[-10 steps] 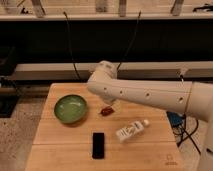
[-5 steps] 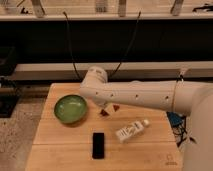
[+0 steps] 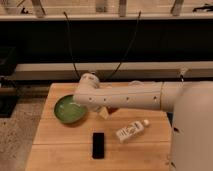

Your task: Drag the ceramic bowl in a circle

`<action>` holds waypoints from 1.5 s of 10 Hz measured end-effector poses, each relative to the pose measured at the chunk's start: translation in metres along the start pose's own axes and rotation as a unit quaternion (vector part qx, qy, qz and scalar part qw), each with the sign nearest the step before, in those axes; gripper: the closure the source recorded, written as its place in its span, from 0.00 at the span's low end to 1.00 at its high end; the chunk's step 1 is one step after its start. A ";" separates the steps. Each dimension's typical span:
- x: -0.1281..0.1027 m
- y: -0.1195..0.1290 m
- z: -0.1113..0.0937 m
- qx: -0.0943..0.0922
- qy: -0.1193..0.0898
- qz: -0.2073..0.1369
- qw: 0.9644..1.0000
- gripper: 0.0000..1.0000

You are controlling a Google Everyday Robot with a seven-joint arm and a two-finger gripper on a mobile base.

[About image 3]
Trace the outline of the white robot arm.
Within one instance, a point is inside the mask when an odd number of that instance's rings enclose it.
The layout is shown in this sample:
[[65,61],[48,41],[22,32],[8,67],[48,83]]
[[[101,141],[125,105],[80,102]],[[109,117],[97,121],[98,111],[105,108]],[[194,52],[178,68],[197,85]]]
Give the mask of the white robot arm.
[[74,101],[87,106],[173,114],[169,171],[213,171],[213,81],[131,82],[103,88],[85,73]]

